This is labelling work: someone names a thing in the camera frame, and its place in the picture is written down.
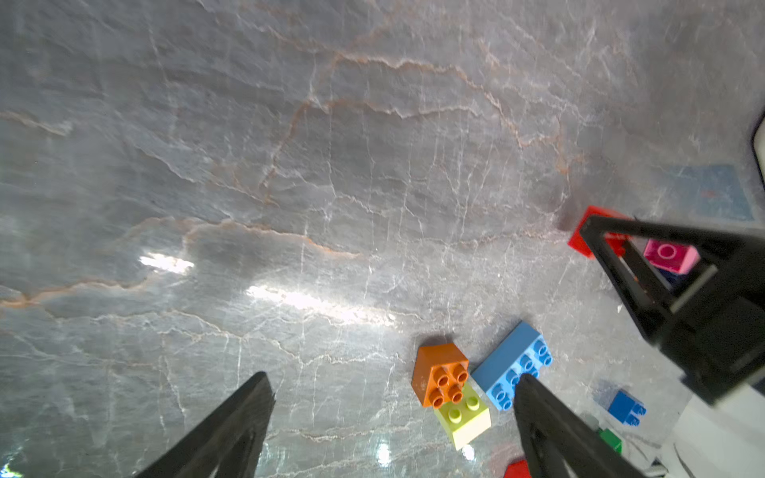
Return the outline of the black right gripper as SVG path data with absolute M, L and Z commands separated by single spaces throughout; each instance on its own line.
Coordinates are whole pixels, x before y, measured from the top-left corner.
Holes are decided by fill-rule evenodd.
M 692 246 L 699 259 L 681 284 L 663 277 L 631 242 L 618 257 L 608 234 Z M 713 406 L 764 374 L 764 241 L 741 231 L 591 216 L 581 235 L 643 338 L 681 368 Z

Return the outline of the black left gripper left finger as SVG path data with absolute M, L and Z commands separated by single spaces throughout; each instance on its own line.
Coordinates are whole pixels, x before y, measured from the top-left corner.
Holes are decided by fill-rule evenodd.
M 265 372 L 249 378 L 141 477 L 252 477 L 275 396 Z

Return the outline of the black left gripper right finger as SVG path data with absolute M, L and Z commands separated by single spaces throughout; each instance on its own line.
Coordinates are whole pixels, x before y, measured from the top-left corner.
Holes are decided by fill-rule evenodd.
M 522 374 L 513 408 L 533 477 L 643 476 L 531 374 Z

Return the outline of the pink small lego brick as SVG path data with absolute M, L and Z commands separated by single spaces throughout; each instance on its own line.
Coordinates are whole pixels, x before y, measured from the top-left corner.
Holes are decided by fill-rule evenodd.
M 647 241 L 643 256 L 651 265 L 677 275 L 689 274 L 699 260 L 694 247 L 657 239 Z

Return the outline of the blue small lego brick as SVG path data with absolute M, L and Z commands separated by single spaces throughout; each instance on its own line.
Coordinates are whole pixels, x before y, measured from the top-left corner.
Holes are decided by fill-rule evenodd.
M 619 390 L 609 405 L 608 412 L 619 423 L 637 427 L 641 424 L 641 418 L 647 414 L 647 409 L 639 400 L 624 390 Z

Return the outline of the lime green lego brick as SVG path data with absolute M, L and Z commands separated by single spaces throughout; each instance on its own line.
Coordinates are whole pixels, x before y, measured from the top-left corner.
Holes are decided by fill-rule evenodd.
M 460 450 L 491 426 L 488 406 L 470 384 L 462 390 L 463 398 L 434 409 L 434 414 L 448 434 L 454 448 Z

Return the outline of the light blue long lego brick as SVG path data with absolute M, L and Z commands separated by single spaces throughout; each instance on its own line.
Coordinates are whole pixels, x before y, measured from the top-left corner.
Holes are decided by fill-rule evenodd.
M 543 336 L 521 321 L 473 372 L 473 378 L 499 410 L 510 410 L 522 374 L 538 378 L 553 362 Z

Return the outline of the brown-orange lego brick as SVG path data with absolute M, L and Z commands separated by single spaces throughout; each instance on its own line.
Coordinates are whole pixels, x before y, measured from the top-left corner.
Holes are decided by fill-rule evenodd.
M 469 360 L 455 344 L 423 346 L 418 349 L 412 388 L 423 407 L 441 408 L 459 404 L 469 377 Z

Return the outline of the red lego brick front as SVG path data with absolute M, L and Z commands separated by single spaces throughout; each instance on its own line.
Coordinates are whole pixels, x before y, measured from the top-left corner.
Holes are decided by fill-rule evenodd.
M 503 475 L 504 478 L 531 478 L 531 473 L 525 459 L 510 463 Z

